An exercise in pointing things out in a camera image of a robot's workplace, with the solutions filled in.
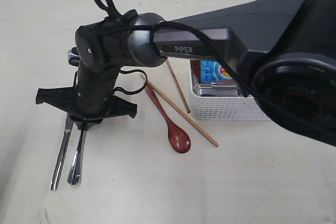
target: wooden chopstick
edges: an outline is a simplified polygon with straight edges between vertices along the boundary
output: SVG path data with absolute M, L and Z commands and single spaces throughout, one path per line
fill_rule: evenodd
M 181 87 L 180 87 L 180 85 L 179 85 L 179 83 L 178 83 L 178 81 L 177 81 L 177 78 L 176 78 L 176 76 L 175 76 L 175 74 L 174 74 L 173 68 L 172 68 L 172 66 L 170 65 L 170 63 L 169 63 L 168 60 L 166 60 L 166 63 L 167 63 L 167 66 L 168 66 L 168 68 L 169 68 L 169 72 L 170 72 L 170 74 L 171 74 L 172 77 L 173 77 L 173 80 L 174 80 L 175 85 L 176 85 L 176 87 L 177 87 L 177 90 L 178 90 L 178 92 L 179 92 L 179 94 L 180 94 L 180 97 L 181 97 L 181 99 L 182 99 L 182 101 L 183 101 L 184 107 L 185 107 L 185 109 L 187 110 L 187 112 L 190 113 L 190 108 L 189 108 L 189 106 L 188 106 L 187 101 L 185 100 L 185 97 L 184 97 L 184 95 L 183 95 L 182 89 L 181 89 Z
M 162 91 L 160 91 L 156 86 L 154 86 L 150 81 L 147 83 L 147 85 L 150 85 L 156 93 L 159 94 L 171 107 L 173 107 L 184 119 L 188 121 L 195 129 L 198 130 L 210 143 L 212 143 L 214 146 L 218 147 L 218 143 L 209 136 L 201 127 L 199 127 L 193 120 L 189 118 L 179 107 L 177 107 Z

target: white table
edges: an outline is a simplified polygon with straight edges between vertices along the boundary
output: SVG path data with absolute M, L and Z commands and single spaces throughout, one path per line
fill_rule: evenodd
M 115 0 L 124 13 L 175 19 L 252 0 Z M 38 223 L 45 207 L 57 223 L 319 223 L 336 218 L 336 148 L 267 122 L 198 121 L 215 148 L 164 101 L 192 140 L 181 155 L 145 92 L 135 119 L 104 120 L 87 134 L 82 184 L 66 182 L 79 132 L 74 130 L 57 191 L 49 185 L 65 113 L 35 105 L 38 88 L 72 84 L 67 65 L 78 26 L 105 17 L 93 0 L 0 0 L 0 223 Z M 187 95 L 187 61 L 171 60 Z M 166 65 L 150 80 L 180 108 Z M 160 85 L 165 79 L 167 85 Z M 137 74 L 118 85 L 135 89 Z

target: item in basket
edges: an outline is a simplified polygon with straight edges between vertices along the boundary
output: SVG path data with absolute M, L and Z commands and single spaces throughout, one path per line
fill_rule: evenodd
M 201 61 L 201 84 L 236 85 L 236 82 L 218 62 Z

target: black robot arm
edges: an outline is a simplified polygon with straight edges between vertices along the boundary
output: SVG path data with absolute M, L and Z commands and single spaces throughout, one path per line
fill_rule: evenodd
M 76 31 L 73 87 L 39 89 L 37 103 L 93 124 L 134 117 L 136 105 L 114 95 L 121 67 L 156 67 L 167 57 L 213 60 L 276 123 L 336 146 L 336 0 L 257 0 L 172 22 L 95 2 L 108 17 Z

